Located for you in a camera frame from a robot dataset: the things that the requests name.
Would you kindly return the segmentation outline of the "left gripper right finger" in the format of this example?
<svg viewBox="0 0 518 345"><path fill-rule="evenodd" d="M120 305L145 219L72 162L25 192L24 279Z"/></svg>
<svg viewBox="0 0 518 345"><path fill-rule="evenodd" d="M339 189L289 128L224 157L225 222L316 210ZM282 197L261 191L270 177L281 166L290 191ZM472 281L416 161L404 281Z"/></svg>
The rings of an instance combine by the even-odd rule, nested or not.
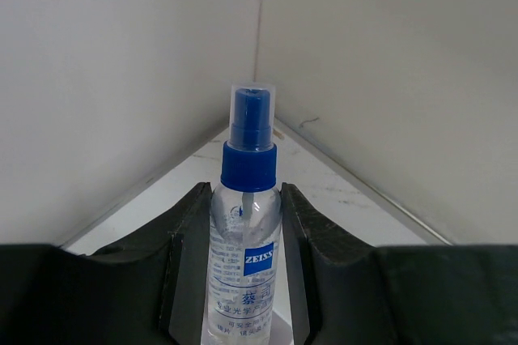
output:
<svg viewBox="0 0 518 345"><path fill-rule="evenodd" d="M297 344L377 344L379 280L372 246L282 185L291 325Z"/></svg>

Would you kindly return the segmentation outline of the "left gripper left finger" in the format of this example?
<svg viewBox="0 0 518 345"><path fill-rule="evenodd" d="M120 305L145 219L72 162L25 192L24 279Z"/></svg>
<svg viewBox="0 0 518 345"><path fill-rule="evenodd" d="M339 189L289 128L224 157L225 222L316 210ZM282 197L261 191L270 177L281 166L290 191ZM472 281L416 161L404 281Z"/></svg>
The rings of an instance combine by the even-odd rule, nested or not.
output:
<svg viewBox="0 0 518 345"><path fill-rule="evenodd" d="M89 344L199 344L206 296L210 184L89 255L106 266L105 306Z"/></svg>

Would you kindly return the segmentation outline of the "blue cap spray bottle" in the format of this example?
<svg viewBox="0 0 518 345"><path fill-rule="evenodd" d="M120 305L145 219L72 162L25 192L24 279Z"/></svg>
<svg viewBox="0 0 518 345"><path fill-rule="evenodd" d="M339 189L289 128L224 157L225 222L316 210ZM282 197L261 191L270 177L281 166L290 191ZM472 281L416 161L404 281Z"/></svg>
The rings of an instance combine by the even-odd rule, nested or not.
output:
<svg viewBox="0 0 518 345"><path fill-rule="evenodd" d="M220 183L210 203L207 342L270 340L282 204L276 187L274 87L233 86Z"/></svg>

